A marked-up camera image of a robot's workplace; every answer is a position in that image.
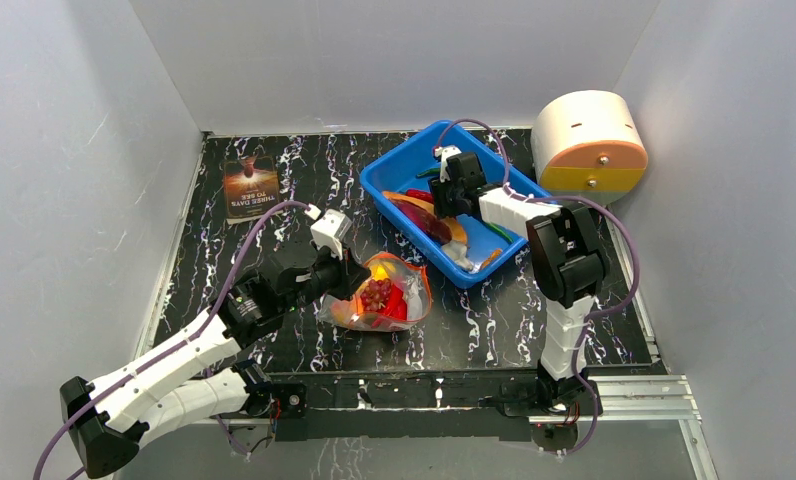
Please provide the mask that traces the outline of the yellow mango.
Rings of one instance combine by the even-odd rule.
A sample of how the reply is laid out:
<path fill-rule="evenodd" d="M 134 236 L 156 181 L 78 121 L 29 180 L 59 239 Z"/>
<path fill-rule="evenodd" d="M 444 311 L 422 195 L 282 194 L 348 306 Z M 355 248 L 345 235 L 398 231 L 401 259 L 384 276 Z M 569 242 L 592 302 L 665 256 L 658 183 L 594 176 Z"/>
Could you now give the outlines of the yellow mango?
<path fill-rule="evenodd" d="M 368 268 L 372 280 L 380 281 L 389 279 L 395 282 L 403 272 L 403 263 L 395 262 L 391 258 L 375 258 L 368 263 Z"/>

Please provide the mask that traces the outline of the clear zip bag orange seal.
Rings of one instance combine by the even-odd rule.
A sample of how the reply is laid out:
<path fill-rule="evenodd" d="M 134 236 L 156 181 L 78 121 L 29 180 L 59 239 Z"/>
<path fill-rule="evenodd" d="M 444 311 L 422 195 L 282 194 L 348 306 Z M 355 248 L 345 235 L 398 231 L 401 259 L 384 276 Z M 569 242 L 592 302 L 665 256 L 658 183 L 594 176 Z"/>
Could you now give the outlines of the clear zip bag orange seal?
<path fill-rule="evenodd" d="M 432 294 L 424 267 L 386 252 L 371 257 L 365 267 L 370 278 L 349 300 L 324 297 L 318 321 L 361 332 L 403 332 L 429 315 Z"/>

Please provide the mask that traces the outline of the purple grape bunch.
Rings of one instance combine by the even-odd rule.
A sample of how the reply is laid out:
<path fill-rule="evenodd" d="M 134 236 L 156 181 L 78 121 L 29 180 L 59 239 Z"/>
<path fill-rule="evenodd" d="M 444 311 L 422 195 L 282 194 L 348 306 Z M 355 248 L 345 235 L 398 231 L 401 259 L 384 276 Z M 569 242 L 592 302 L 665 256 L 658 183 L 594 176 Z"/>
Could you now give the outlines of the purple grape bunch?
<path fill-rule="evenodd" d="M 362 302 L 364 310 L 379 312 L 388 298 L 391 286 L 392 282 L 389 279 L 369 280 L 359 294 L 359 300 Z"/>

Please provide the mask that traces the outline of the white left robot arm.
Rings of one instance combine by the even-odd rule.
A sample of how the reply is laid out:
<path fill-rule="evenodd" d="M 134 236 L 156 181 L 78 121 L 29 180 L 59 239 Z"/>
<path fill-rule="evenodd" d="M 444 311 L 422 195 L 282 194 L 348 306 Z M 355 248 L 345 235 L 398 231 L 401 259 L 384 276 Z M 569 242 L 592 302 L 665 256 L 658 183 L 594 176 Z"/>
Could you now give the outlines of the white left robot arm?
<path fill-rule="evenodd" d="M 90 479 L 113 474 L 155 439 L 208 417 L 263 416 L 302 406 L 304 388 L 274 383 L 252 360 L 210 368 L 278 331 L 285 317 L 325 295 L 348 300 L 369 279 L 348 248 L 322 246 L 306 268 L 275 280 L 256 270 L 237 279 L 180 332 L 108 375 L 74 377 L 59 390 L 67 433 Z"/>

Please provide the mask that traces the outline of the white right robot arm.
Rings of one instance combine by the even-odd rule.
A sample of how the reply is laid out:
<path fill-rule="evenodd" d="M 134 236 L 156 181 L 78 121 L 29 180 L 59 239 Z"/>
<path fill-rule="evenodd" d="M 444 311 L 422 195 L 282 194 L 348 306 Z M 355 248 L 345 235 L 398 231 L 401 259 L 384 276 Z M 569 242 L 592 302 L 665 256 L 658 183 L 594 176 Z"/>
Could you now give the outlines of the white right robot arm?
<path fill-rule="evenodd" d="M 436 215 L 468 215 L 524 238 L 545 298 L 545 343 L 536 385 L 523 397 L 506 394 L 499 403 L 561 414 L 576 411 L 587 398 L 599 416 L 599 397 L 584 371 L 584 336 L 606 276 L 606 259 L 589 207 L 553 204 L 493 184 L 476 154 L 454 146 L 438 147 L 434 156 L 438 173 L 429 187 Z"/>

